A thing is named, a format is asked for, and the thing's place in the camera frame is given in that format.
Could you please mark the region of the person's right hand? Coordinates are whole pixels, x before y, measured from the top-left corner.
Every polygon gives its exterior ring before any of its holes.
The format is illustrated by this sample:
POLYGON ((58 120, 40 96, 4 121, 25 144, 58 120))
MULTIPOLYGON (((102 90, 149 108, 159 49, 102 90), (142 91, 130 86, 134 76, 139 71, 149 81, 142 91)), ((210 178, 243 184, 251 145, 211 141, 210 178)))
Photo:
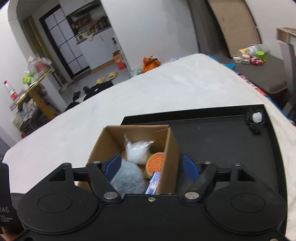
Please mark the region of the person's right hand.
POLYGON ((15 233, 5 232, 1 228, 1 240, 13 241, 13 240, 16 240, 16 238, 18 238, 20 235, 21 235, 21 233, 15 234, 15 233))

